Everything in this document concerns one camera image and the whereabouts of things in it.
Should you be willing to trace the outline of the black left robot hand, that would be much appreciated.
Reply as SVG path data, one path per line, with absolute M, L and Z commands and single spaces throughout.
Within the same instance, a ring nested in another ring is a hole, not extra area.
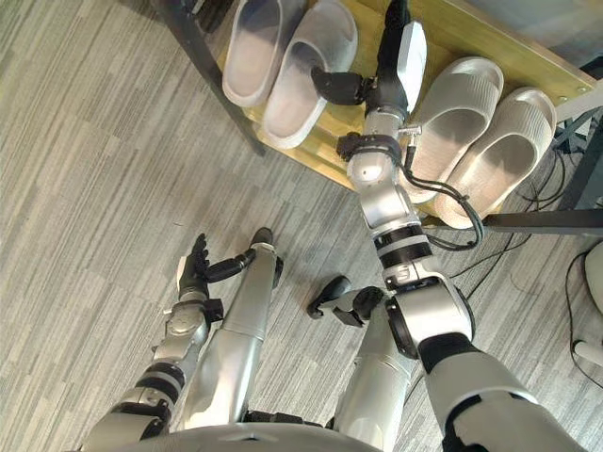
M 201 292 L 209 297 L 208 285 L 229 279 L 251 264 L 255 250 L 247 249 L 243 253 L 211 265 L 205 234 L 197 236 L 187 256 L 181 259 L 177 273 L 177 287 L 180 295 L 189 292 Z

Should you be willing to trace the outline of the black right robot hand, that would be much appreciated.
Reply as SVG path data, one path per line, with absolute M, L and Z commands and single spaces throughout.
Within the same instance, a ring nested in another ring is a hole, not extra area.
M 387 110 L 407 119 L 418 100 L 427 63 L 427 40 L 420 22 L 411 19 L 406 1 L 392 1 L 373 76 L 311 70 L 317 93 L 334 105 L 366 105 L 366 113 Z

